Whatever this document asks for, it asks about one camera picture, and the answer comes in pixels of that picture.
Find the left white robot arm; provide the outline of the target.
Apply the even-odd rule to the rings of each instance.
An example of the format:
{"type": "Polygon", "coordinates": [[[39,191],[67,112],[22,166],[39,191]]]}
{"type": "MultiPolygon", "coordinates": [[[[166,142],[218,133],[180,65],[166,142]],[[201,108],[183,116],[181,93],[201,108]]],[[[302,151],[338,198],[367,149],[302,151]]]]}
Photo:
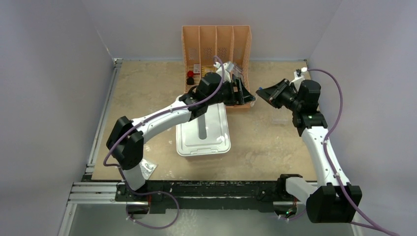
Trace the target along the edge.
{"type": "Polygon", "coordinates": [[[106,147],[109,155],[117,160],[115,166],[129,186],[128,196],[134,201],[141,201],[147,194],[146,180],[140,168],[147,141],[168,128],[204,115],[210,105],[237,106],[253,101],[255,96],[245,88],[239,78],[233,76],[228,80],[218,73],[209,72],[197,86],[179,96],[165,109],[137,119],[120,117],[106,147]]]}

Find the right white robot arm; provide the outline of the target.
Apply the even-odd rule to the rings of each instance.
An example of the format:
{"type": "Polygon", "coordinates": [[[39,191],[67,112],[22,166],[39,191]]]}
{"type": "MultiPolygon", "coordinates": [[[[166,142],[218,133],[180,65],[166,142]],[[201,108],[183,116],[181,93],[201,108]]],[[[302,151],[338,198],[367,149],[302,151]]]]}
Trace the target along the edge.
{"type": "Polygon", "coordinates": [[[274,108],[292,111],[293,125],[308,149],[317,176],[317,187],[314,187],[301,175],[282,174],[281,183],[276,187],[277,196],[282,200],[294,196],[304,203],[312,223],[352,222],[362,191],[343,173],[327,137],[328,125],[318,110],[320,84],[304,80],[296,88],[284,79],[274,86],[258,89],[256,94],[274,108]]]}

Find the white plastic bin lid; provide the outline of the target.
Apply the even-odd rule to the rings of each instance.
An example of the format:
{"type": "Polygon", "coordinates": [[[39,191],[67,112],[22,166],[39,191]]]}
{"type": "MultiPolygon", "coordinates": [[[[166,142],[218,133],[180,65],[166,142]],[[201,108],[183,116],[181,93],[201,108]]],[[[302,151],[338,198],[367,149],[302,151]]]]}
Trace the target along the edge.
{"type": "Polygon", "coordinates": [[[231,140],[225,105],[210,105],[202,116],[177,125],[176,149],[183,157],[227,153],[231,140]]]}

